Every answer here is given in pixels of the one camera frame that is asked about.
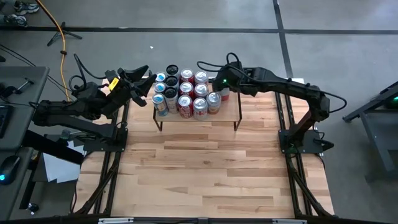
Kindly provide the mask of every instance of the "computer mouse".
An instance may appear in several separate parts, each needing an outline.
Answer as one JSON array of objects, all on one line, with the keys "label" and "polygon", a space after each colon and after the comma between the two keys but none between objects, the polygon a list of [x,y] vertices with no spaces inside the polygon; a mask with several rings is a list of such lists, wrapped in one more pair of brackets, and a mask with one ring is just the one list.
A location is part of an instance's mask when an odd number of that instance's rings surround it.
[{"label": "computer mouse", "polygon": [[9,156],[0,165],[0,184],[11,184],[17,175],[17,170],[21,158],[19,156]]}]

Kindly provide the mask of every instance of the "yellow label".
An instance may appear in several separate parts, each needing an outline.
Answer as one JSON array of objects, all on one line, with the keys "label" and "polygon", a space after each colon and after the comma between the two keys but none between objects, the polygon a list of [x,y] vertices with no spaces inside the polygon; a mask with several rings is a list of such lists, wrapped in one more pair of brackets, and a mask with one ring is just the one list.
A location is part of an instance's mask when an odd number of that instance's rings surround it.
[{"label": "yellow label", "polygon": [[119,79],[118,78],[114,78],[113,81],[111,82],[111,84],[109,85],[109,89],[112,91],[113,88],[118,84]]}]

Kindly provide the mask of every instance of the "desk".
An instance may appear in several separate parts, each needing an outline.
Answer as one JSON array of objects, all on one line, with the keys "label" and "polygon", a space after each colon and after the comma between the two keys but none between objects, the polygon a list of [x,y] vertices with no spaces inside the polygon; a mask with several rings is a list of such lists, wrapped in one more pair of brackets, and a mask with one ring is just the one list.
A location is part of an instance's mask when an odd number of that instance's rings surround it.
[{"label": "desk", "polygon": [[[7,86],[20,87],[29,78],[33,85],[22,90],[22,94],[12,94],[8,97],[11,103],[37,103],[42,94],[49,68],[47,67],[0,67],[0,82]],[[25,132],[29,127],[34,109],[30,106],[12,105],[14,107],[11,120],[3,138],[0,139],[0,151],[15,150],[21,146]]]},{"label": "desk", "polygon": [[[129,138],[119,166],[112,216],[294,216],[285,157],[279,149],[274,92],[258,93],[255,98],[241,95],[243,118],[236,132],[228,122],[169,122],[160,132],[152,120],[151,96],[143,108],[130,106]],[[296,98],[292,106],[296,121],[308,110],[307,103]],[[95,122],[110,120],[102,117]],[[76,208],[98,184],[103,155],[94,152],[82,165]],[[333,213],[321,161],[314,155],[302,157],[309,189]],[[301,190],[298,197],[304,212]]]},{"label": "desk", "polygon": [[[0,185],[0,220],[8,220],[12,212],[12,208],[16,202],[19,189],[21,188],[22,182],[24,181],[25,173],[28,168],[30,158],[32,157],[33,149],[29,147],[20,148],[17,155],[21,157],[21,161],[18,167],[16,179],[10,185]],[[13,156],[14,151],[0,151],[0,163],[5,158]]]}]

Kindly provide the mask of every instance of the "can lid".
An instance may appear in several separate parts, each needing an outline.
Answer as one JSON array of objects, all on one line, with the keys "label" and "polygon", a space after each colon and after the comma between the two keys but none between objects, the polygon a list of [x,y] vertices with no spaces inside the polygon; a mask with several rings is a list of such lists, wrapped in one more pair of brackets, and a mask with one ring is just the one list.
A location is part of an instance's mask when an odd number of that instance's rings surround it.
[{"label": "can lid", "polygon": [[166,85],[164,83],[156,83],[155,85],[155,91],[163,91],[166,89]]},{"label": "can lid", "polygon": [[156,81],[164,81],[166,79],[166,74],[164,72],[158,72],[156,75]]},{"label": "can lid", "polygon": [[155,104],[161,103],[161,102],[163,102],[163,101],[164,101],[164,96],[163,96],[163,94],[161,94],[161,93],[155,94],[155,95],[152,97],[152,102],[154,102]]},{"label": "can lid", "polygon": [[189,106],[192,102],[192,99],[189,96],[180,96],[178,99],[178,103],[181,106]]},{"label": "can lid", "polygon": [[188,93],[188,92],[192,91],[193,85],[190,82],[183,82],[180,85],[180,89],[181,89],[182,92]]},{"label": "can lid", "polygon": [[181,71],[181,76],[183,78],[191,78],[193,76],[193,71],[186,68],[186,69]]},{"label": "can lid", "polygon": [[221,101],[221,95],[217,92],[211,92],[207,95],[207,100],[211,103],[217,103]]},{"label": "can lid", "polygon": [[199,71],[196,73],[195,77],[199,81],[205,81],[207,79],[207,73],[204,71]]},{"label": "can lid", "polygon": [[205,84],[197,84],[195,87],[197,93],[204,94],[207,92],[207,85]]},{"label": "can lid", "polygon": [[177,94],[177,90],[173,87],[167,87],[164,91],[164,96],[166,98],[173,98]]},{"label": "can lid", "polygon": [[199,98],[195,99],[195,101],[193,102],[193,105],[197,109],[204,109],[207,107],[207,101],[204,98],[199,97]]},{"label": "can lid", "polygon": [[166,72],[167,72],[169,75],[175,75],[175,74],[177,74],[177,72],[178,72],[178,67],[177,67],[176,65],[169,65],[169,66],[167,66],[167,68],[166,68]]},{"label": "can lid", "polygon": [[166,78],[166,81],[164,81],[166,85],[168,86],[175,86],[178,83],[178,78],[174,76],[170,76]]}]

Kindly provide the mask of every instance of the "white paper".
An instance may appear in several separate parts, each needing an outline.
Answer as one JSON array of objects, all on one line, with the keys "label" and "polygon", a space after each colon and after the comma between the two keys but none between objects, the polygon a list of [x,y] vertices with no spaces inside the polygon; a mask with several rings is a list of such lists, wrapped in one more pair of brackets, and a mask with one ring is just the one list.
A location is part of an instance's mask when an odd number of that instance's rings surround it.
[{"label": "white paper", "polygon": [[[83,154],[83,146],[75,147],[73,141],[68,142],[68,147]],[[54,156],[43,154],[45,171],[47,180],[57,180],[57,183],[62,183],[70,180],[77,180],[80,173],[80,165],[58,159]]]}]

